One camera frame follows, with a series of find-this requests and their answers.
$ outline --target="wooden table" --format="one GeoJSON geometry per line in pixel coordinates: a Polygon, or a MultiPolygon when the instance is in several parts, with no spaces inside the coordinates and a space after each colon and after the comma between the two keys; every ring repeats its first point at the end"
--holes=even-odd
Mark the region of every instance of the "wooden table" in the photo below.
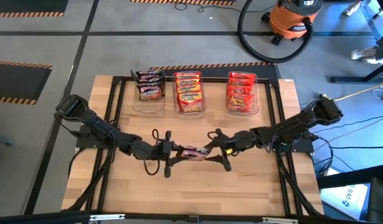
{"type": "MultiPolygon", "coordinates": [[[[111,76],[97,76],[90,96],[90,108],[104,117],[111,86],[111,76]]],[[[285,116],[300,112],[293,80],[279,80],[285,116]]],[[[172,140],[177,144],[202,147],[210,139],[209,131],[215,128],[232,136],[240,130],[259,126],[271,126],[267,96],[264,85],[258,85],[260,111],[250,120],[229,119],[224,115],[225,83],[205,83],[207,110],[201,119],[180,120],[173,110],[171,83],[167,83],[166,114],[160,118],[143,118],[132,110],[134,82],[126,82],[125,97],[120,116],[121,130],[141,136],[151,144],[151,131],[172,131],[172,140]]],[[[114,97],[112,115],[115,112],[114,97]]],[[[83,192],[90,181],[96,149],[81,153],[72,166],[62,208],[68,208],[83,192]]],[[[298,185],[314,207],[323,212],[316,177],[311,159],[302,153],[293,153],[298,185]]],[[[274,153],[264,149],[250,149],[230,157],[232,171],[226,172],[215,162],[182,162],[172,168],[166,179],[163,168],[155,176],[144,171],[143,162],[117,152],[111,165],[104,212],[122,213],[168,213],[200,215],[268,215],[284,216],[283,200],[274,153]]],[[[156,162],[147,162],[154,171],[156,162]]],[[[99,186],[95,191],[92,208],[97,207],[99,186]]],[[[288,186],[291,211],[295,213],[292,189],[288,186]]]]}

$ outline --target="wheel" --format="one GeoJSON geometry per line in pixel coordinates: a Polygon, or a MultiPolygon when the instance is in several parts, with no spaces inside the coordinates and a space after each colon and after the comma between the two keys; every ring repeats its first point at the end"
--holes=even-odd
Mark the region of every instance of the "wheel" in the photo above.
{"type": "Polygon", "coordinates": [[[281,35],[275,35],[274,37],[273,37],[273,39],[272,39],[272,44],[274,44],[274,45],[278,45],[278,44],[280,44],[280,41],[282,40],[282,36],[281,35]]]}
{"type": "Polygon", "coordinates": [[[224,169],[225,169],[227,172],[230,172],[230,171],[231,171],[231,165],[230,165],[230,162],[229,162],[229,161],[223,161],[223,166],[224,166],[224,169]]]}
{"type": "Polygon", "coordinates": [[[262,15],[262,18],[260,18],[263,22],[268,23],[270,21],[270,12],[265,12],[264,15],[262,15]]]}
{"type": "Polygon", "coordinates": [[[165,178],[169,178],[171,176],[171,167],[170,166],[165,167],[164,176],[165,176],[165,178]]]}

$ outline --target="vacuum hose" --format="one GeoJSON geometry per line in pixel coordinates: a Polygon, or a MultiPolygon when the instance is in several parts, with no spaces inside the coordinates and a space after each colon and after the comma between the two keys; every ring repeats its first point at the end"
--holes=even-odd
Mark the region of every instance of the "vacuum hose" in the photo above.
{"type": "Polygon", "coordinates": [[[253,49],[248,44],[247,40],[245,40],[244,31],[243,31],[245,13],[247,13],[247,9],[248,9],[249,5],[251,4],[251,2],[252,2],[252,0],[247,0],[247,2],[245,3],[244,7],[242,8],[241,14],[240,14],[240,18],[239,18],[239,24],[238,24],[239,39],[240,39],[241,44],[243,45],[243,47],[250,54],[252,54],[255,58],[257,58],[259,60],[262,60],[264,62],[283,63],[283,62],[287,62],[289,60],[294,59],[296,56],[298,56],[300,53],[302,53],[302,51],[304,51],[304,49],[308,46],[308,44],[310,43],[310,40],[311,40],[311,38],[313,36],[313,24],[311,23],[309,17],[306,17],[306,18],[304,18],[302,20],[302,22],[304,23],[304,25],[306,27],[306,37],[303,40],[303,43],[301,44],[301,46],[295,52],[293,52],[289,56],[286,56],[286,57],[283,57],[283,58],[270,58],[270,57],[266,57],[266,56],[260,54],[255,49],[253,49]]]}

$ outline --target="sneaker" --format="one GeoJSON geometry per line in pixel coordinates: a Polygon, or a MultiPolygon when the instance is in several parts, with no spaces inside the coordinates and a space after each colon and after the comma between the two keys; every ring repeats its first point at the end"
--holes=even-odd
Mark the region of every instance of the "sneaker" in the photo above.
{"type": "Polygon", "coordinates": [[[383,59],[382,60],[376,60],[375,57],[364,58],[362,61],[364,63],[370,63],[372,65],[383,64],[383,59]]]}
{"type": "Polygon", "coordinates": [[[375,56],[376,52],[377,52],[377,49],[375,47],[368,47],[363,50],[353,50],[351,52],[351,58],[353,60],[357,60],[360,58],[372,57],[372,56],[375,56]]]}
{"type": "Polygon", "coordinates": [[[353,14],[354,12],[356,12],[359,9],[361,2],[362,1],[354,2],[354,3],[350,4],[342,13],[347,15],[347,16],[350,16],[351,14],[353,14]]]}

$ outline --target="floor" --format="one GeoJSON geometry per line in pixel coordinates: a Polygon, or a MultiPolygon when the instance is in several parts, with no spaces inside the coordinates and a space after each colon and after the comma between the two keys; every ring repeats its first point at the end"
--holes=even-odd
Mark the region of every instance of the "floor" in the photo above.
{"type": "MultiPolygon", "coordinates": [[[[244,2],[238,0],[235,8],[241,9],[244,2]]],[[[64,17],[0,18],[0,31],[34,31],[32,35],[15,35],[10,32],[0,35],[0,60],[53,65],[38,104],[24,106],[0,103],[0,134],[15,140],[13,147],[0,145],[0,216],[24,212],[52,127],[52,113],[67,84],[81,41],[78,34],[56,36],[37,32],[83,31],[92,4],[93,0],[70,0],[64,17]]],[[[265,9],[274,4],[275,0],[254,1],[251,10],[265,9]]],[[[372,86],[329,82],[332,75],[364,76],[377,68],[376,65],[350,59],[350,51],[372,46],[376,40],[361,10],[351,17],[340,16],[347,5],[347,2],[325,2],[314,21],[314,31],[317,33],[308,48],[298,58],[278,65],[282,78],[295,80],[302,107],[320,93],[338,98],[372,86]],[[338,32],[343,36],[324,36],[330,32],[338,32]]],[[[185,11],[177,11],[172,4],[99,1],[90,31],[123,32],[116,36],[95,33],[87,38],[72,93],[88,98],[95,75],[129,75],[130,69],[142,70],[165,65],[256,61],[241,48],[238,38],[234,36],[238,12],[207,8],[205,12],[198,13],[197,8],[189,6],[185,11]],[[178,32],[176,35],[164,35],[148,31],[178,32]],[[221,33],[193,35],[186,31],[221,33]]],[[[267,24],[260,22],[261,15],[248,14],[244,29],[270,31],[267,24]]],[[[383,30],[383,23],[381,25],[379,30],[383,30]]],[[[247,39],[257,51],[272,57],[286,55],[300,43],[300,40],[285,40],[281,46],[275,47],[270,45],[269,37],[250,36],[247,39]]],[[[374,98],[370,92],[340,101],[338,105],[344,112],[344,118],[339,124],[383,115],[383,101],[374,98]]],[[[321,136],[332,139],[364,125],[326,131],[321,136]]],[[[74,145],[75,138],[61,129],[35,207],[36,213],[60,210],[67,183],[67,166],[74,145]]],[[[383,146],[383,121],[338,139],[332,145],[383,146]]],[[[354,169],[383,164],[382,149],[337,149],[334,153],[354,169]]],[[[314,160],[319,161],[328,156],[328,148],[323,147],[315,153],[314,160]]],[[[344,171],[349,169],[337,159],[334,159],[333,166],[344,171]]]]}

